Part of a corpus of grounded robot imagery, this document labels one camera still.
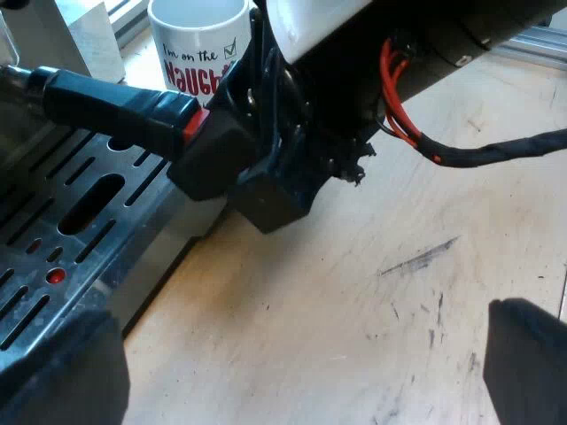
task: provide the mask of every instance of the slotted metal plate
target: slotted metal plate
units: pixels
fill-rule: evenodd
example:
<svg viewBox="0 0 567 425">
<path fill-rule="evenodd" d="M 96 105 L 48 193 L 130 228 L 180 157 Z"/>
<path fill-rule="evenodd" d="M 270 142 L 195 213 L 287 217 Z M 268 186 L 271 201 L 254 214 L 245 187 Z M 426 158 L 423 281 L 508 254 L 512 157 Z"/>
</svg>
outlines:
<svg viewBox="0 0 567 425">
<path fill-rule="evenodd" d="M 168 163 L 105 135 L 56 127 L 0 170 L 0 369 L 70 315 L 126 326 L 225 201 L 191 202 Z"/>
</svg>

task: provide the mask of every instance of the red text on mug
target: red text on mug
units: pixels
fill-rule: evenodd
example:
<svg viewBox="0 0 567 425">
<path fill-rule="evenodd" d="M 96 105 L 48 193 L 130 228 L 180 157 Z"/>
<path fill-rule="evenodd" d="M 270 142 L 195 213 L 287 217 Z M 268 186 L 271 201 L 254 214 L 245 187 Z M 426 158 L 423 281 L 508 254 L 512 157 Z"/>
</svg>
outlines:
<svg viewBox="0 0 567 425">
<path fill-rule="evenodd" d="M 214 94 L 219 87 L 222 76 L 229 70 L 230 65 L 222 68 L 221 75 L 215 75 L 213 69 L 184 68 L 180 69 L 171 61 L 164 60 L 167 80 L 174 84 L 179 91 L 193 96 Z"/>
</svg>

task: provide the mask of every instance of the electrical cable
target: electrical cable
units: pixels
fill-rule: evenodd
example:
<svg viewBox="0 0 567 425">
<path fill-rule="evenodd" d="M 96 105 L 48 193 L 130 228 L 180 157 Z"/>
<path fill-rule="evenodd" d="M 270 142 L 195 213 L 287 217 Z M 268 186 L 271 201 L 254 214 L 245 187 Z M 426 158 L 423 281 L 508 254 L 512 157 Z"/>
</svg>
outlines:
<svg viewBox="0 0 567 425">
<path fill-rule="evenodd" d="M 402 58 L 394 67 L 392 64 Z M 412 122 L 401 105 L 397 92 L 398 79 L 410 65 L 410 58 L 401 50 L 392 51 L 392 40 L 387 39 L 380 54 L 380 77 L 386 119 L 392 130 L 379 123 L 389 135 L 398 137 L 428 160 L 440 166 L 469 168 L 485 166 L 516 158 L 539 157 L 554 151 L 567 149 L 567 129 L 534 135 L 501 143 L 492 143 L 476 149 L 460 149 L 446 146 L 430 139 Z"/>
</svg>

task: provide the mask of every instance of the red wire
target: red wire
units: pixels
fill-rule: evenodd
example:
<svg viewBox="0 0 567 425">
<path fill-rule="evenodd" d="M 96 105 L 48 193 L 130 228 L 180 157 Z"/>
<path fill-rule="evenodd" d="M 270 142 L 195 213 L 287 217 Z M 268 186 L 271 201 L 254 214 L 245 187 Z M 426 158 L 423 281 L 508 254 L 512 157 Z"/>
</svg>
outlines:
<svg viewBox="0 0 567 425">
<path fill-rule="evenodd" d="M 412 148 L 416 148 L 417 147 L 417 143 L 414 142 L 413 140 L 411 140 L 409 138 L 408 135 L 406 135 L 402 129 L 398 126 L 398 124 L 396 123 L 395 119 L 393 118 L 392 114 L 390 111 L 386 112 L 386 118 L 388 119 L 388 123 L 390 124 L 390 127 L 392 127 L 392 131 L 402 140 L 406 141 L 409 145 L 411 145 Z"/>
<path fill-rule="evenodd" d="M 402 61 L 400 65 L 396 68 L 394 73 L 397 74 L 397 78 L 392 78 L 390 75 L 390 67 L 392 65 L 391 60 L 396 58 L 398 52 L 392 52 L 392 40 L 387 39 L 382 47 L 382 52 L 380 54 L 380 75 L 382 77 L 384 100 L 390 107 L 392 115 L 403 124 L 405 128 L 411 131 L 416 137 L 421 137 L 421 131 L 417 129 L 411 119 L 408 117 L 403 107 L 401 106 L 400 97 L 396 92 L 395 85 L 397 79 L 400 77 L 401 73 L 408 66 L 407 61 Z"/>
</svg>

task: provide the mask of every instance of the white plastic part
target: white plastic part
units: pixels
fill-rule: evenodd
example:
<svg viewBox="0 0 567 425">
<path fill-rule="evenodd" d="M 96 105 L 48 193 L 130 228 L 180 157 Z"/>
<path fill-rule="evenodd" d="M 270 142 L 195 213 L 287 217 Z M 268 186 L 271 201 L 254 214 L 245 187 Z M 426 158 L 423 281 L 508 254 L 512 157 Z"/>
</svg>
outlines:
<svg viewBox="0 0 567 425">
<path fill-rule="evenodd" d="M 372 0 L 268 0 L 277 45 L 292 64 Z"/>
</svg>

